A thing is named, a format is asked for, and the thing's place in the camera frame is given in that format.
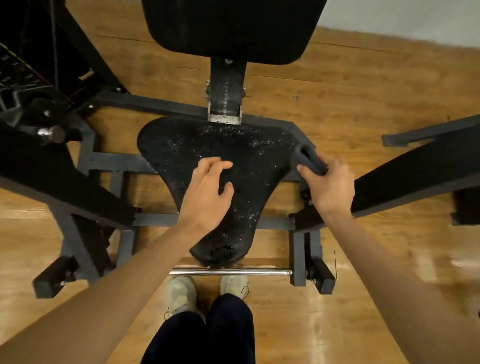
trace seat post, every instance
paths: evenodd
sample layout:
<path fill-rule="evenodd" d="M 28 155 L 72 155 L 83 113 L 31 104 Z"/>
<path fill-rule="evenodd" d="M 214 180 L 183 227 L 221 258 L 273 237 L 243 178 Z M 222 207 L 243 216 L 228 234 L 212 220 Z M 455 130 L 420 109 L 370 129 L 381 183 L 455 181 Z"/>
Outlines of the seat post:
<path fill-rule="evenodd" d="M 246 68 L 246 61 L 211 58 L 210 80 L 206 89 L 208 121 L 241 124 Z"/>

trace weight machine seat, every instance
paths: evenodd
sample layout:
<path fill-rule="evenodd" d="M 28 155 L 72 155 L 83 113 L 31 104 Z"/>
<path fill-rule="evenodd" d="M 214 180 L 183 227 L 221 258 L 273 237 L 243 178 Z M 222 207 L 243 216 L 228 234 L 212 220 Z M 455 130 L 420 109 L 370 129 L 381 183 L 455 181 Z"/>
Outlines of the weight machine seat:
<path fill-rule="evenodd" d="M 158 172 L 180 210 L 192 172 L 201 158 L 221 157 L 233 162 L 220 176 L 235 189 L 232 205 L 220 225 L 191 250 L 205 267 L 234 266 L 252 246 L 264 206 L 290 171 L 297 139 L 281 128 L 229 125 L 164 117 L 148 123 L 139 133 L 142 156 Z"/>
<path fill-rule="evenodd" d="M 289 64 L 303 54 L 326 0 L 142 0 L 163 48 L 204 57 Z"/>

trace dark pants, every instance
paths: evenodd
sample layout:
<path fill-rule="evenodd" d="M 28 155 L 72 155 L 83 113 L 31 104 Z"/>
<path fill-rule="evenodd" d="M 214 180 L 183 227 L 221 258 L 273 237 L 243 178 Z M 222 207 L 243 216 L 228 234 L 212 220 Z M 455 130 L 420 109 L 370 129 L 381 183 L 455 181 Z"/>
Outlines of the dark pants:
<path fill-rule="evenodd" d="M 219 296 L 206 317 L 182 312 L 165 321 L 141 364 L 254 364 L 252 312 L 240 298 Z"/>

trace hand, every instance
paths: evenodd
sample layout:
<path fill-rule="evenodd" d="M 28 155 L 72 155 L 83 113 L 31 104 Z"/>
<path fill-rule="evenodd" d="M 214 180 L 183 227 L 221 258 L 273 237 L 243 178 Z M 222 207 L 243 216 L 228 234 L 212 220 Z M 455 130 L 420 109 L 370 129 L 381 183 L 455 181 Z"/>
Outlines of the hand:
<path fill-rule="evenodd" d="M 328 173 L 322 177 L 308 167 L 298 165 L 297 170 L 307 181 L 312 202 L 323 219 L 330 215 L 351 216 L 355 196 L 355 176 L 343 158 L 318 155 L 328 166 Z"/>
<path fill-rule="evenodd" d="M 220 224 L 230 208 L 234 193 L 232 183 L 228 182 L 222 195 L 218 195 L 220 174 L 232 166 L 232 162 L 218 157 L 203 158 L 198 162 L 183 198 L 179 225 L 189 226 L 204 237 Z"/>

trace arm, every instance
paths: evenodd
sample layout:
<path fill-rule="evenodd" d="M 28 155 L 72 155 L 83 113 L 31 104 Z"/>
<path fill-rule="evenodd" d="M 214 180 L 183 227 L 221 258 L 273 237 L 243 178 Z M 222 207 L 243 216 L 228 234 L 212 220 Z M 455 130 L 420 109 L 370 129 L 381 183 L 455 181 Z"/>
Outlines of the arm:
<path fill-rule="evenodd" d="M 178 224 L 146 249 L 43 316 L 0 347 L 0 363 L 103 364 L 184 254 L 219 225 L 233 186 L 218 195 L 220 158 L 202 159 L 183 199 Z"/>
<path fill-rule="evenodd" d="M 411 364 L 480 363 L 480 325 L 452 311 L 441 294 L 395 259 L 350 212 L 354 176 L 343 159 L 322 155 L 325 177 L 299 166 L 312 202 L 352 263 Z"/>

